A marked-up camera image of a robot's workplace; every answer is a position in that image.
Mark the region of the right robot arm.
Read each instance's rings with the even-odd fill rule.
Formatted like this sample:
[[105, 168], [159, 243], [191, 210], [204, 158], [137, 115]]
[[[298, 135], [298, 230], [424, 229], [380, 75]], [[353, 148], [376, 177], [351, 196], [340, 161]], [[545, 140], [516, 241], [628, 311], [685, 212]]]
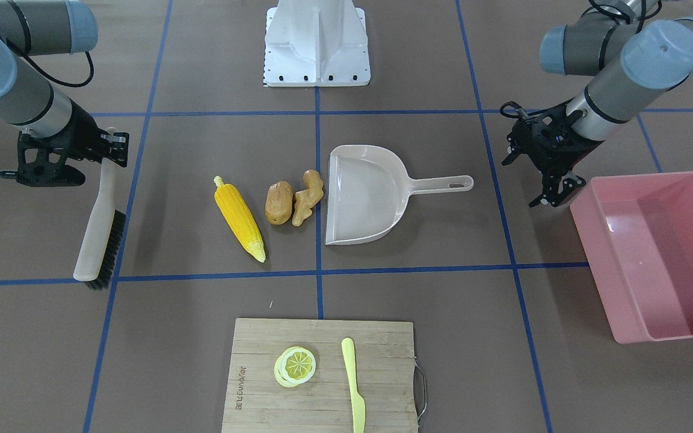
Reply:
[[0, 1], [0, 120], [19, 129], [19, 171], [57, 173], [66, 160], [128, 163], [129, 137], [100, 129], [35, 57], [89, 55], [96, 17], [83, 1]]

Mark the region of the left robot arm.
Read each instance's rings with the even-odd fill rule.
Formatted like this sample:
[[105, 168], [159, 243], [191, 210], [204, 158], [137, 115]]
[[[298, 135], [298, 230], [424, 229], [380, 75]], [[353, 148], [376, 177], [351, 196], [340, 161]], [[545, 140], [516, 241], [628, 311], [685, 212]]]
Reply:
[[591, 4], [574, 25], [550, 28], [542, 68], [589, 76], [569, 101], [535, 113], [517, 109], [511, 156], [526, 155], [542, 175], [530, 206], [560, 206], [586, 184], [574, 166], [666, 91], [693, 74], [693, 17], [647, 22], [656, 1]]

